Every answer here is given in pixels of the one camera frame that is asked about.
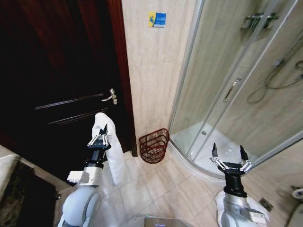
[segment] door handle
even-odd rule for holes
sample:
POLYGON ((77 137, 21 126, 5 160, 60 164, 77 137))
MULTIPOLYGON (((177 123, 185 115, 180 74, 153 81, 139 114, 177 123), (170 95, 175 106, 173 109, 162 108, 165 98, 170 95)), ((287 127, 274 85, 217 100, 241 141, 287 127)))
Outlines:
POLYGON ((237 83, 238 83, 239 81, 241 81, 241 80, 242 80, 241 77, 239 77, 239 78, 237 78, 237 79, 235 80, 235 82, 232 84, 231 88, 230 88, 229 91, 227 92, 227 94, 226 94, 226 96, 225 96, 223 102, 227 102, 227 101, 229 100, 228 96, 231 94, 233 88, 237 85, 237 83))
POLYGON ((114 104, 114 105, 117 105, 118 100, 116 99, 117 96, 115 95, 115 90, 113 90, 113 89, 111 88, 111 89, 109 90, 109 92, 110 92, 111 96, 108 97, 108 98, 102 99, 101 101, 102 101, 102 102, 106 102, 106 101, 112 99, 112 100, 113 100, 113 104, 114 104))

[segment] white towel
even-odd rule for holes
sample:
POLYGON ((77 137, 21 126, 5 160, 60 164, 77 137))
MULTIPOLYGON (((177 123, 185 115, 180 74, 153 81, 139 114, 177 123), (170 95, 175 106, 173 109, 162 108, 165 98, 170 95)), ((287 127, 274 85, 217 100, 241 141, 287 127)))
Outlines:
POLYGON ((100 129, 104 129, 107 124, 107 138, 112 146, 106 151, 110 172, 112 173, 114 184, 119 184, 123 180, 125 172, 125 162, 121 144, 116 135, 115 124, 105 113, 97 113, 95 124, 92 128, 92 137, 99 134, 100 129))
MULTIPOLYGON (((218 209, 217 222, 218 222, 220 227, 222 227, 221 218, 222 218, 222 214, 224 212, 224 202, 223 202, 224 197, 225 197, 225 192, 220 191, 216 195, 216 198, 215 198, 216 204, 217 204, 217 209, 218 209)), ((249 204, 250 208, 255 209, 255 210, 260 211, 261 213, 263 213, 265 215, 266 220, 269 222, 268 211, 264 207, 262 207, 252 197, 249 197, 249 196, 247 196, 247 203, 249 204)))

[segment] beige tile floor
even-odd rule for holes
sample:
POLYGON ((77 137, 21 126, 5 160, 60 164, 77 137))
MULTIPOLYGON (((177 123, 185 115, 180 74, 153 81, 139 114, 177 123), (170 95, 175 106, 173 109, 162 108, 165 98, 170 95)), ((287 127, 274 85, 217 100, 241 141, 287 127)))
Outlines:
MULTIPOLYGON (((164 160, 158 164, 145 163, 140 157, 132 157, 130 152, 125 153, 125 163, 125 178, 119 186, 113 184, 108 165, 103 170, 100 187, 103 198, 94 226, 118 227, 132 217, 146 214, 182 219, 195 227, 218 226, 214 198, 222 187, 191 175, 174 158, 169 147, 164 160)), ((281 204, 275 203, 273 182, 258 176, 257 170, 244 177, 243 183, 256 201, 262 196, 271 199, 277 208, 270 213, 273 221, 269 226, 283 227, 294 204, 291 202, 280 210, 281 204)), ((71 192, 72 188, 61 192, 58 208, 71 192)))

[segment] door frame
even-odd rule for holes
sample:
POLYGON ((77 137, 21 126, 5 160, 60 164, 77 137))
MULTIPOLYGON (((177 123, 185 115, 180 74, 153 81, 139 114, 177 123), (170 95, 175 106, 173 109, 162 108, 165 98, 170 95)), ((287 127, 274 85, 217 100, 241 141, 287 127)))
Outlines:
POLYGON ((115 50, 117 53, 119 76, 125 102, 126 118, 128 121, 128 127, 130 129, 129 138, 131 140, 131 152, 133 157, 137 157, 138 152, 134 127, 133 102, 128 69, 122 2, 121 0, 107 0, 107 5, 111 19, 113 37, 115 39, 115 50))

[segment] shower enclosure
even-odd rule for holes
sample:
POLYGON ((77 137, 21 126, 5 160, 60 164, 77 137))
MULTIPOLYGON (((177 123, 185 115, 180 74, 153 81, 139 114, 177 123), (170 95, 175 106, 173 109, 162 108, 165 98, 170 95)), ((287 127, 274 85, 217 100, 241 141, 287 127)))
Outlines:
POLYGON ((203 173, 209 160, 254 166, 303 137, 303 1, 197 1, 170 121, 171 143, 203 173))

